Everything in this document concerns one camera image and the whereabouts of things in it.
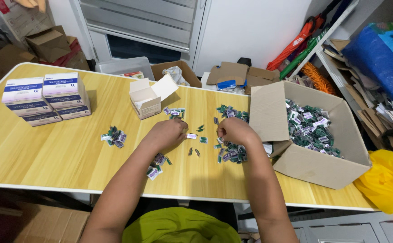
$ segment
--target yellow wood-grain table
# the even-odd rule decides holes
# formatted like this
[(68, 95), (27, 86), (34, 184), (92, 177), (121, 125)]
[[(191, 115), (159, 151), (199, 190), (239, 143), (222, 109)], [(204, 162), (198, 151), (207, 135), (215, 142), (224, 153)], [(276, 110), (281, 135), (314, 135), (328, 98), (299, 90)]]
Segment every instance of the yellow wood-grain table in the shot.
[[(92, 115), (31, 127), (1, 103), (7, 79), (42, 77), (45, 74), (79, 72), (91, 100)], [(108, 181), (138, 146), (156, 122), (166, 120), (161, 112), (140, 121), (129, 98), (133, 79), (41, 64), (22, 63), (0, 82), (0, 187), (50, 191), (101, 193)], [(164, 151), (173, 165), (148, 180), (142, 196), (196, 199), (220, 202), (248, 202), (243, 168), (217, 163), (217, 125), (221, 104), (248, 111), (250, 97), (226, 92), (180, 86), (162, 102), (162, 107), (186, 108), (189, 132), (208, 137), (208, 144), (187, 139)], [(203, 132), (196, 128), (204, 124)], [(109, 147), (100, 135), (110, 125), (127, 134), (124, 147)], [(189, 148), (198, 149), (188, 156)], [(276, 173), (287, 205), (373, 211), (375, 206), (348, 185), (341, 190), (293, 179)]]

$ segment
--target doxycycline box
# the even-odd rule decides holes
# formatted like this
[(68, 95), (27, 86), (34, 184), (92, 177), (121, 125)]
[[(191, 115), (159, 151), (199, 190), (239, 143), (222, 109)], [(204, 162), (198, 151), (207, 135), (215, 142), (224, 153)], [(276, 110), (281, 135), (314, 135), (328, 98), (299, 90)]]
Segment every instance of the doxycycline box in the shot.
[(88, 98), (87, 92), (85, 92), (85, 105), (58, 108), (55, 111), (63, 118), (63, 120), (91, 115), (90, 99)]
[(42, 95), (54, 109), (85, 105), (85, 86), (78, 73), (45, 75)]
[(54, 123), (54, 122), (61, 122), (63, 120), (63, 118), (61, 118), (56, 111), (43, 113), (39, 115), (23, 116), (22, 119), (28, 122), (32, 127)]
[(43, 77), (7, 80), (1, 102), (17, 116), (51, 112), (42, 97), (42, 83)]

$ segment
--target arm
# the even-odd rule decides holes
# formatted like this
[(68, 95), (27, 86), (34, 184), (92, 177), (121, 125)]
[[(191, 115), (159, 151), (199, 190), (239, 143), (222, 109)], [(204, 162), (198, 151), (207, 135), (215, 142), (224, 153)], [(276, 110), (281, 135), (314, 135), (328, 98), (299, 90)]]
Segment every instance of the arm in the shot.
[(248, 153), (247, 191), (262, 242), (294, 242), (298, 239), (288, 218), (282, 190), (258, 134), (244, 121), (224, 119), (218, 135), (241, 144)]
[(180, 119), (158, 122), (109, 181), (81, 236), (81, 243), (120, 243), (127, 221), (147, 181), (147, 168), (162, 149), (180, 143), (187, 123)]

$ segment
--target medicine box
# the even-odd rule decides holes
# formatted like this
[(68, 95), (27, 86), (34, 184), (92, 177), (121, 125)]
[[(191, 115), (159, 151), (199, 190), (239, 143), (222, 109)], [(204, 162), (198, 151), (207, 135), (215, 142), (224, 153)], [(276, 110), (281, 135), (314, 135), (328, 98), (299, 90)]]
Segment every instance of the medicine box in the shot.
[(61, 122), (63, 120), (63, 118), (61, 118), (56, 111), (43, 113), (39, 115), (23, 116), (22, 119), (28, 122), (32, 127), (54, 123), (54, 122)]
[(159, 114), (161, 102), (178, 89), (170, 74), (150, 86), (148, 78), (130, 83), (129, 96), (139, 119)]
[[(298, 106), (319, 107), (329, 112), (333, 147), (342, 152), (344, 160), (290, 140), (285, 98), (294, 100)], [(273, 168), (287, 176), (341, 189), (372, 167), (351, 109), (342, 98), (285, 81), (254, 86), (249, 125), (263, 142), (274, 142), (270, 157), (280, 155), (280, 158)]]
[(88, 98), (87, 92), (85, 92), (85, 105), (58, 108), (55, 109), (55, 111), (61, 116), (61, 118), (63, 118), (63, 120), (91, 115), (90, 99)]
[(85, 105), (85, 86), (78, 73), (45, 75), (42, 95), (54, 109)]
[(7, 80), (1, 102), (18, 116), (51, 112), (42, 97), (42, 83), (43, 77)]

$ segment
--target green shirt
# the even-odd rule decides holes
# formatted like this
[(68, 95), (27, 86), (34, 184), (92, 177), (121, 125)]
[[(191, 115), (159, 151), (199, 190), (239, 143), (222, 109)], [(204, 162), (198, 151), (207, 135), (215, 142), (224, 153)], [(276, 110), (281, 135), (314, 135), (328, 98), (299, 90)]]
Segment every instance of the green shirt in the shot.
[(197, 210), (168, 207), (148, 212), (123, 232), (124, 243), (240, 243), (229, 224)]

